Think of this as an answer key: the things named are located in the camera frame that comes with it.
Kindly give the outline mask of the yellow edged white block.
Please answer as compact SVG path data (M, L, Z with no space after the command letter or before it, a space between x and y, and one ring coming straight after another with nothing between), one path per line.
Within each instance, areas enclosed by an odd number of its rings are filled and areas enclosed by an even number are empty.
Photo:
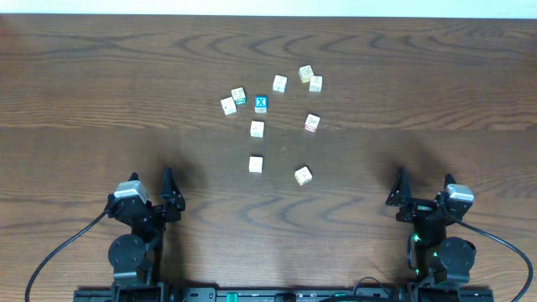
M295 171L295 179L299 185L304 185L313 179L313 175L307 166Z

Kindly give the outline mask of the red edged grape block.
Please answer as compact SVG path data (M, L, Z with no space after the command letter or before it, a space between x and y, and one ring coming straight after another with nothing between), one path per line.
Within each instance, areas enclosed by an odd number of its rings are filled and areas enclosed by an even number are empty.
M320 121L321 121L320 117L314 114L309 114L307 118L305 119L304 129L306 131L315 133L317 131L317 128L319 127Z

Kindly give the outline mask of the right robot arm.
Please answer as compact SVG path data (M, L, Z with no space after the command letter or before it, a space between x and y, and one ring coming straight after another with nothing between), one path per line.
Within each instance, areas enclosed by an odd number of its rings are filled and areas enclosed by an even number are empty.
M407 243L407 262L417 279L403 293L410 301L460 301L462 285L470 280L477 250L460 237L448 237L446 228L462 219L475 199L471 189L447 174L444 190L434 199L412 196L406 169L398 170L385 204L399 209L396 220L413 225Z

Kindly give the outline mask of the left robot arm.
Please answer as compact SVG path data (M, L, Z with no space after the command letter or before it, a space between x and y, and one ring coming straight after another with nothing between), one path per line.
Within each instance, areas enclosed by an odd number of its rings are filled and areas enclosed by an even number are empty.
M159 197L163 203L153 205L136 173L107 197L108 217L131 228L108 249L114 301L182 300L179 290L160 279L166 225L179 221L185 210L185 198L170 167L164 171Z

